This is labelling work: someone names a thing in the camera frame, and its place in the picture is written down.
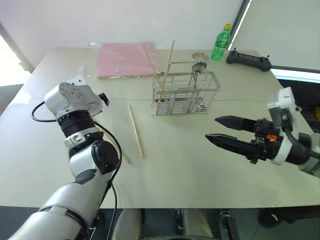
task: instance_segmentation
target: black cable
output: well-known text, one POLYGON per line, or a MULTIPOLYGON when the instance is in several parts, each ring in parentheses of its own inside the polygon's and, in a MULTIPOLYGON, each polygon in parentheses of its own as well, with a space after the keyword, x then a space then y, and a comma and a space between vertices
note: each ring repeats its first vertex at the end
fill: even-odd
POLYGON ((104 130, 113 139, 113 141, 115 142, 115 144, 116 144, 116 146, 118 148, 118 151, 119 151, 119 163, 118 163, 118 166, 116 167, 114 173, 112 174, 112 176, 111 176, 111 178, 110 178, 110 180, 108 182, 108 186, 106 187, 106 189, 104 191, 103 198, 102 198, 102 201, 103 201, 105 199, 105 196, 106 196, 109 188, 111 187, 112 191, 113 191, 113 194, 114 194, 114 210, 113 210, 112 219, 111 219, 111 223, 110 223, 110 226, 109 226, 108 234, 107 234, 107 237, 106 237, 106 240, 109 240, 109 237, 110 237, 113 225, 114 225, 115 217, 116 217, 117 204, 118 204, 118 197, 117 197, 117 193, 116 193, 115 187, 113 185, 113 180, 115 179, 115 176, 119 172, 119 169, 120 169, 120 166, 121 166, 121 163, 122 163, 122 149, 121 149, 121 146, 120 146, 118 140, 116 139, 116 137, 108 129, 106 129, 104 126, 102 126, 100 123, 98 123, 96 121, 94 121, 94 124, 97 125, 98 127, 100 127, 102 130, 104 130))
POLYGON ((320 154, 319 153, 316 153, 315 151, 310 150, 309 148, 304 146, 301 142, 299 142, 297 139, 295 139, 295 137, 291 133, 290 127, 285 126, 285 127, 282 128, 282 130, 285 132, 285 134, 288 137, 288 139, 290 140, 290 142, 294 146, 296 146, 299 150, 301 150, 302 152, 308 154, 311 157, 314 157, 316 159, 320 159, 320 154))
POLYGON ((261 226, 261 225, 259 225, 259 226, 256 228, 256 230, 255 230, 255 232, 254 232, 254 234, 253 234, 253 236, 252 236, 251 240, 253 240, 253 239, 254 239, 254 237, 255 237, 256 233, 258 232, 258 230, 259 230, 260 226, 261 226))
POLYGON ((113 139, 113 141, 115 142, 115 144, 116 144, 116 146, 118 148, 118 151, 119 151, 119 164, 116 167, 112 177, 109 180, 109 182, 111 182, 111 184, 112 184, 112 181, 114 180, 115 176, 119 172, 119 169, 120 169, 120 166, 121 166, 121 163, 122 163, 122 149, 121 149, 121 146, 120 146, 118 140, 116 139, 116 137, 108 129, 106 129, 104 126, 102 126, 100 123, 98 123, 96 121, 94 121, 94 124, 97 125, 98 127, 100 127, 101 129, 103 129, 113 139))
POLYGON ((114 194, 114 210, 113 210, 112 219, 111 219, 111 223, 110 223, 110 226, 109 226, 108 234, 106 236, 106 240, 109 240, 110 233, 111 233, 111 230, 113 228, 114 221, 115 221, 115 218, 116 218, 117 205, 118 205, 117 193, 116 193, 115 187, 114 187, 114 185, 112 183, 111 183, 111 188, 112 188, 112 191, 113 191, 113 194, 114 194))
POLYGON ((41 123, 53 123, 56 122, 55 119, 39 119, 37 117, 35 117, 35 112, 37 111, 38 108, 40 108, 43 104, 45 104, 45 102, 41 102, 40 104, 38 104, 37 106, 34 107, 34 109, 31 112, 31 118, 37 122, 41 122, 41 123))

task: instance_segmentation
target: white table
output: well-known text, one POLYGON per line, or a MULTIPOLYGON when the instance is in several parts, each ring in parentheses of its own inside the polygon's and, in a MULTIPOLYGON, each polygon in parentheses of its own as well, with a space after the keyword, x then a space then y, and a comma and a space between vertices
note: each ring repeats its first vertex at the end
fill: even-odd
MULTIPOLYGON (((73 181, 60 127, 55 122, 35 122, 30 113, 47 91, 77 75, 84 52, 81 48, 51 51, 0 117, 0 206, 40 207, 55 189, 73 181), (26 93, 31 99, 17 103, 26 93)), ((168 52, 160 51, 161 66, 168 52)), ((185 60, 193 52, 176 51, 174 60, 185 60)), ((245 157, 216 147, 204 136, 224 133, 244 141, 252 139, 252 133, 225 128, 214 118, 234 115, 270 119, 267 96, 281 88, 272 73, 227 65, 223 60, 209 61, 207 69, 216 72, 221 90, 206 115, 152 118, 150 78, 88 81, 97 93, 103 90, 110 98, 110 106, 96 120, 114 133, 130 160, 123 161, 114 180, 118 207, 261 208, 320 204, 318 178, 289 163, 276 166, 269 160, 259 160, 257 165, 250 164, 245 157), (128 103, 145 158, 140 157, 128 103)), ((52 118, 45 107, 39 109, 37 116, 52 118)), ((311 134, 306 121, 300 118, 300 131, 311 134)), ((114 197, 109 191, 101 207, 113 205, 114 197)))

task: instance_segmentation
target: small plate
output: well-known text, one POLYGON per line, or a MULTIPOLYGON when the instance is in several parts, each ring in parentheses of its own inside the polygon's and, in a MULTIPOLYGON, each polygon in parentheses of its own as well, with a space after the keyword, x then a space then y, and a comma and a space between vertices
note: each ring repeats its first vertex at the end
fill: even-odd
POLYGON ((197 62, 204 62, 208 60, 208 55, 203 52, 195 52, 192 54, 192 58, 197 62))

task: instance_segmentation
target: green plastic bottle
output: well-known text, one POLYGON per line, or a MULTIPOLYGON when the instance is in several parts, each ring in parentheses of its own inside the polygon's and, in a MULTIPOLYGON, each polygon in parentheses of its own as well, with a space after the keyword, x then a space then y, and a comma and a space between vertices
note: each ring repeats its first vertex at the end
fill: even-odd
POLYGON ((223 31, 216 37, 211 59, 220 60, 224 56, 225 49, 230 40, 230 29, 230 24, 224 25, 223 31))

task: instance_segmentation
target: orange part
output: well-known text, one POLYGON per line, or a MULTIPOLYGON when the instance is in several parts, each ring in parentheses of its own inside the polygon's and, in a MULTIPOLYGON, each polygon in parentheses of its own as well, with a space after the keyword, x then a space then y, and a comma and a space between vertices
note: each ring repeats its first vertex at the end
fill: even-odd
POLYGON ((272 135, 272 134, 268 134, 266 136, 266 139, 270 140, 270 141, 277 141, 278 136, 277 135, 272 135))

